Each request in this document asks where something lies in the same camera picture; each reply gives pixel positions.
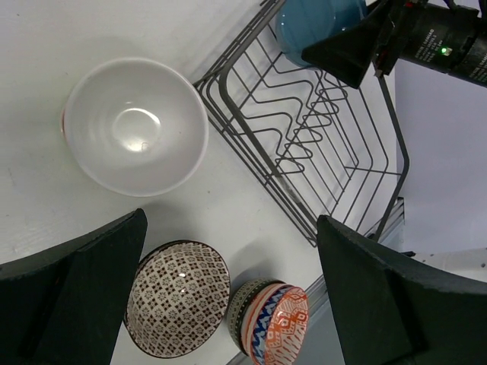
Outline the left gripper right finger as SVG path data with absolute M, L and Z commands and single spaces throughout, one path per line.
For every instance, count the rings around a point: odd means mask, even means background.
M 388 328 L 383 364 L 484 364 L 486 284 L 433 268 L 392 249 L 401 328 Z

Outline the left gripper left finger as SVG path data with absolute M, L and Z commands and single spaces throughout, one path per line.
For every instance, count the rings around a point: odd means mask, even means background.
M 3 364 L 109 364 L 147 232 L 137 209 L 1 265 Z

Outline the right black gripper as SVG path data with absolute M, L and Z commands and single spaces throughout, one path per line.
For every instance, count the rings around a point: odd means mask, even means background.
M 376 76 L 403 59 L 479 86 L 486 85 L 486 2 L 375 1 L 354 27 L 303 49 L 301 58 L 357 89 L 374 57 Z

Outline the blue ceramic bowl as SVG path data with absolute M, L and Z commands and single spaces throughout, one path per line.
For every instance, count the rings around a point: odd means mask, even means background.
M 301 58 L 305 48 L 354 27 L 367 15 L 365 1 L 286 1 L 275 16 L 275 36 L 284 56 L 306 68 L 310 64 Z

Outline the brown patterned bowl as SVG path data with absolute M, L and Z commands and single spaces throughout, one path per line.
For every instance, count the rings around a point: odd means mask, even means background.
M 228 266 L 217 250 L 194 240 L 174 240 L 139 263 L 123 322 L 143 353 L 182 357 L 215 333 L 230 292 Z

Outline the orange bowl white inside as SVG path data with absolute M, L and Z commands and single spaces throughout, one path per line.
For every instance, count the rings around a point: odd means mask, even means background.
M 87 176 L 140 198 L 184 184 L 200 167 L 209 139 L 194 86 L 166 65 L 134 57 L 88 72 L 69 94 L 60 127 Z

